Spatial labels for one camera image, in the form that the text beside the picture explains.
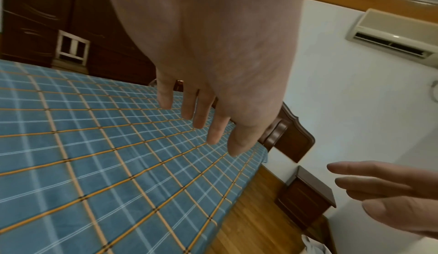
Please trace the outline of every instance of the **wall-mounted air conditioner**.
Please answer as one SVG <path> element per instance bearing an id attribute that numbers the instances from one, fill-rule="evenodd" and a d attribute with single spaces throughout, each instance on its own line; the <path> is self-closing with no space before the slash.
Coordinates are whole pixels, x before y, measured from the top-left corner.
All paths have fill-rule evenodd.
<path id="1" fill-rule="evenodd" d="M 438 68 L 438 24 L 369 9 L 348 33 L 354 41 Z"/>

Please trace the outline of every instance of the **nightstand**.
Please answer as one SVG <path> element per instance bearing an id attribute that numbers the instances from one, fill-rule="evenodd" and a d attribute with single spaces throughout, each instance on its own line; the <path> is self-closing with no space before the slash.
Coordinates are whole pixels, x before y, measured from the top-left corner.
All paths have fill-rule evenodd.
<path id="1" fill-rule="evenodd" d="M 293 176 L 286 182 L 275 203 L 302 230 L 333 206 L 336 208 L 330 187 L 298 166 Z"/>

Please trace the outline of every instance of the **mattress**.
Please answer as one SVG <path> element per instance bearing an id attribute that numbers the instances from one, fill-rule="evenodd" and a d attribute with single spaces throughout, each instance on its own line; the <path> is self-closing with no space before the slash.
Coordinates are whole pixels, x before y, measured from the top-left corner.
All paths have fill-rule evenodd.
<path id="1" fill-rule="evenodd" d="M 203 253 L 267 159 L 156 89 L 0 61 L 0 253 Z"/>

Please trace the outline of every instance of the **human hand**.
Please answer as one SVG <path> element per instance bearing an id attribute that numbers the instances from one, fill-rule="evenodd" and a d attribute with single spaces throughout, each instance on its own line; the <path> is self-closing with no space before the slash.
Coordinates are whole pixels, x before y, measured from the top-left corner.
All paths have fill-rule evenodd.
<path id="1" fill-rule="evenodd" d="M 217 96 L 207 142 L 217 143 L 232 118 L 229 154 L 250 149 L 281 108 L 303 0 L 111 1 L 156 66 L 160 106 L 171 107 L 183 80 L 181 115 L 202 128 Z"/>
<path id="2" fill-rule="evenodd" d="M 372 178 L 340 177 L 335 182 L 378 222 L 438 239 L 438 172 L 363 161 L 328 164 L 329 171 Z"/>

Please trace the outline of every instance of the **wooden trim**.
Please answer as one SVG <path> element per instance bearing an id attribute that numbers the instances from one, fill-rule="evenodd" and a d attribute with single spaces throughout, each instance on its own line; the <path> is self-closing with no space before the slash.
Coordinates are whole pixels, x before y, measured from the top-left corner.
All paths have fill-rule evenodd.
<path id="1" fill-rule="evenodd" d="M 422 21 L 438 23 L 438 5 L 419 3 L 414 0 L 317 0 L 359 11 L 369 8 L 406 16 Z"/>

